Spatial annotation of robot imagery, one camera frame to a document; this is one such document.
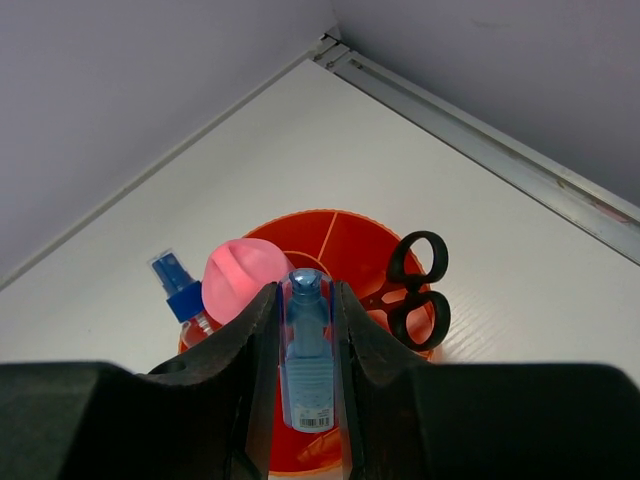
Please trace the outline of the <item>black handled scissors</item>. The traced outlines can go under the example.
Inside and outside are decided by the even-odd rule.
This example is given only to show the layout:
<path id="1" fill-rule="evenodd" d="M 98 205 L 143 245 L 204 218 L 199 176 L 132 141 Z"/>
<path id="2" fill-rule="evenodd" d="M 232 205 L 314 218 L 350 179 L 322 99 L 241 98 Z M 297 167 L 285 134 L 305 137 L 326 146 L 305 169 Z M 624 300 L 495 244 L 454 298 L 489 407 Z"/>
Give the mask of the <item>black handled scissors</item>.
<path id="1" fill-rule="evenodd" d="M 428 273 L 410 273 L 405 260 L 412 245 L 426 240 L 432 251 L 432 264 Z M 382 311 L 386 315 L 390 333 L 414 352 L 430 351 L 446 338 L 451 324 L 451 308 L 446 297 L 430 288 L 440 281 L 449 265 L 448 248 L 444 240 L 431 231 L 414 231 L 402 238 L 393 249 L 382 285 L 360 302 L 367 311 Z M 409 332 L 409 315 L 429 306 L 433 313 L 429 335 L 422 342 L 414 340 Z"/>

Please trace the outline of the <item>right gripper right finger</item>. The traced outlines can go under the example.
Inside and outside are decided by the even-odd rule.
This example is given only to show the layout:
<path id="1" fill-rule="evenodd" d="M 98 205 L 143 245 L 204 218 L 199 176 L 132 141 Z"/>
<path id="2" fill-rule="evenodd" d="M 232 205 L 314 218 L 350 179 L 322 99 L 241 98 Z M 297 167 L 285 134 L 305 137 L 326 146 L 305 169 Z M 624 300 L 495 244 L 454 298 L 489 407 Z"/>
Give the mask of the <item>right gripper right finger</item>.
<path id="1" fill-rule="evenodd" d="M 334 294 L 347 479 L 635 479 L 639 390 L 604 364 L 431 364 Z"/>

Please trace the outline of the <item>orange highlighter pen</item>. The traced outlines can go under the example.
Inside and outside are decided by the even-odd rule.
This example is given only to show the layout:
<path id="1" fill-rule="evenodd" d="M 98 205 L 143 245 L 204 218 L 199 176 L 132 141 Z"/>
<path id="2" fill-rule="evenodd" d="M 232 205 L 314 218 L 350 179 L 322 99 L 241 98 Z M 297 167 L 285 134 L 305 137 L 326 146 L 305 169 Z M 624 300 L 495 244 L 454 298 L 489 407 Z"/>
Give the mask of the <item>orange highlighter pen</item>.
<path id="1" fill-rule="evenodd" d="M 341 435 L 338 429 L 324 432 L 298 455 L 297 460 L 305 470 L 328 468 L 342 461 Z"/>

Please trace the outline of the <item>clear bottle blue cap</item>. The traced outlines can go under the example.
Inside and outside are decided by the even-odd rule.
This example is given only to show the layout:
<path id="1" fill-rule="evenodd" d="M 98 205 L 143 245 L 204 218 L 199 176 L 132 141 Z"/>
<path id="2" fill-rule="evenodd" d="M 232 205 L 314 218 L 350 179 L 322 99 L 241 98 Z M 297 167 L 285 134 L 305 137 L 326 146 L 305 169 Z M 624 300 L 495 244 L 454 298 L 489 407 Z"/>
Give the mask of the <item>clear bottle blue cap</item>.
<path id="1" fill-rule="evenodd" d="M 206 311 L 202 283 L 194 279 L 173 250 L 165 250 L 149 261 L 166 295 L 166 303 L 180 325 L 180 353 L 197 345 L 222 328 Z"/>

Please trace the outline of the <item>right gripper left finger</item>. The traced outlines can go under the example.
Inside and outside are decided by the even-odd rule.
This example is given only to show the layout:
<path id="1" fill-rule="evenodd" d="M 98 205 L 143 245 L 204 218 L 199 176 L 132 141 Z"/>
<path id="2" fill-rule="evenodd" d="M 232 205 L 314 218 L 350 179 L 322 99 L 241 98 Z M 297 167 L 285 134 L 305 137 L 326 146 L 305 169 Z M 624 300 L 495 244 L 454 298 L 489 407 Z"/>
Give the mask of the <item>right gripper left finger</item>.
<path id="1" fill-rule="evenodd" d="M 1 368 L 5 479 L 264 479 L 278 363 L 277 287 L 146 374 L 105 362 Z"/>

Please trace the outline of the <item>blue highlighter pen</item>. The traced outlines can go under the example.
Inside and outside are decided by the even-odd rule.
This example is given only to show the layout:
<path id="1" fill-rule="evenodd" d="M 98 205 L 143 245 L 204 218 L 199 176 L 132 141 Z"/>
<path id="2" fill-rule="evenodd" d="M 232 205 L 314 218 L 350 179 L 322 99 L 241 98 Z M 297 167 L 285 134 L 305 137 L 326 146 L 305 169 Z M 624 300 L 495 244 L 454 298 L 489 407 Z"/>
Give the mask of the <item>blue highlighter pen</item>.
<path id="1" fill-rule="evenodd" d="M 327 432 L 335 425 L 333 281 L 316 269 L 296 269 L 277 294 L 284 423 L 305 434 Z"/>

